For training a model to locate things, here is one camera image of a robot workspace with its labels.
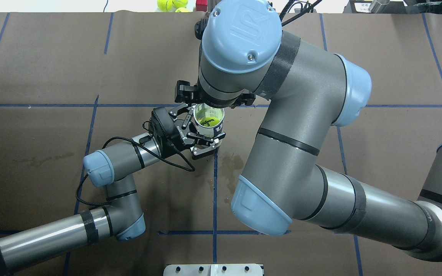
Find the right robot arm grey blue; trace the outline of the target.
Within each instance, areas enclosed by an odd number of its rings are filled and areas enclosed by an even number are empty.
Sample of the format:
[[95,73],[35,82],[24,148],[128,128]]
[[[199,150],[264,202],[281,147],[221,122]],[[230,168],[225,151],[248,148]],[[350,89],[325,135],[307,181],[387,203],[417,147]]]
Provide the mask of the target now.
[[265,0],[221,0],[202,34],[198,84],[176,102],[213,108],[270,101],[231,201],[267,235],[293,219],[387,243],[442,262],[442,143],[416,201],[316,164],[331,126],[353,122],[370,98],[366,70],[284,31]]

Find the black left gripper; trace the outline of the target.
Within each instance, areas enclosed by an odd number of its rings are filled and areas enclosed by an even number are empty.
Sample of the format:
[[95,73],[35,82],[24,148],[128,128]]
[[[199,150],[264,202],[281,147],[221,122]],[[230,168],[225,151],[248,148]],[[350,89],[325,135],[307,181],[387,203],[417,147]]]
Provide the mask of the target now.
[[[213,138],[193,132],[195,127],[191,123],[195,104],[183,103],[168,111],[170,117],[158,117],[156,119],[156,141],[163,148],[173,143],[179,150],[190,148],[192,159],[201,159],[214,154],[214,151],[221,146],[221,141],[226,137],[222,132]],[[186,114],[181,120],[179,115]]]

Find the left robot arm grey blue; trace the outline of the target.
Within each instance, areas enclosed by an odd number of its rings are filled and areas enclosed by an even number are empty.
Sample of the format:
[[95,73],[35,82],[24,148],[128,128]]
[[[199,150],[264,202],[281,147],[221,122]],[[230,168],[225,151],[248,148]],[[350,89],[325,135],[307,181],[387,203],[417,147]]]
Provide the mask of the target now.
[[192,215],[213,229],[215,156],[157,160],[95,187],[85,156],[145,133],[151,107],[0,107],[0,276],[157,275],[190,261]]

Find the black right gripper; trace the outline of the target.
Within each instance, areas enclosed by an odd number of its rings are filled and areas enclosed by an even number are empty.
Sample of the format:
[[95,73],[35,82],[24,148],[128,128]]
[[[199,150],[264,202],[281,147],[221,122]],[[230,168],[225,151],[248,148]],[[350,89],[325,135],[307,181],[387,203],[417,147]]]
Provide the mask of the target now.
[[236,101],[236,106],[253,105],[254,93],[242,93],[243,90],[226,92],[212,86],[191,85],[190,82],[178,80],[174,89],[176,103],[203,103],[211,108],[228,108]]

